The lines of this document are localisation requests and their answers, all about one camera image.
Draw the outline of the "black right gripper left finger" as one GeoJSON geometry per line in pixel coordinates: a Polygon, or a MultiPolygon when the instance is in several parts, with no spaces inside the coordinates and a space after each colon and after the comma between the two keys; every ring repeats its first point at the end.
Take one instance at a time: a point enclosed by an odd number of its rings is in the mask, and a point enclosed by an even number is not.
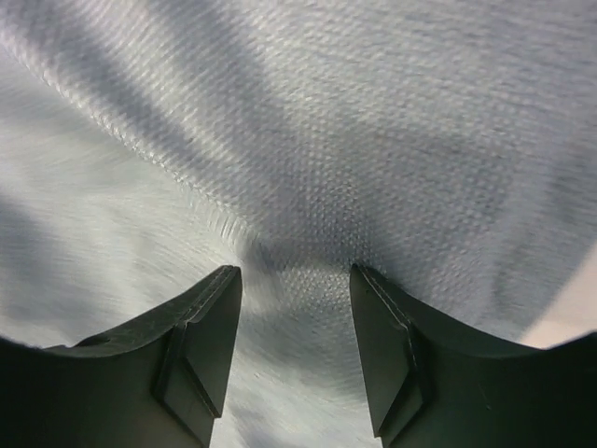
{"type": "Polygon", "coordinates": [[[1,342],[5,447],[206,447],[223,412],[239,268],[74,346],[1,342]]]}

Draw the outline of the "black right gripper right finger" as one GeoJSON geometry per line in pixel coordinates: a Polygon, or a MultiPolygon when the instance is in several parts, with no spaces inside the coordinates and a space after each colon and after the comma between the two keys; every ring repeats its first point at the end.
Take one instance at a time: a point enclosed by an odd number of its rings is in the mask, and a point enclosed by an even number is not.
{"type": "Polygon", "coordinates": [[[386,447],[592,447],[596,337],[538,349],[474,329],[355,265],[350,298],[386,447]]]}

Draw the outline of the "blue-grey fabric pillowcase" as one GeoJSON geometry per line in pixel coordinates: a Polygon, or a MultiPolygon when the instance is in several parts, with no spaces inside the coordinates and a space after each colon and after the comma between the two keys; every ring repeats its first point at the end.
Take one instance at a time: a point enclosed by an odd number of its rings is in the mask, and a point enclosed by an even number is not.
{"type": "Polygon", "coordinates": [[[595,329],[594,2],[2,3],[3,336],[234,264],[214,446],[371,447],[355,261],[512,341],[595,329]]]}

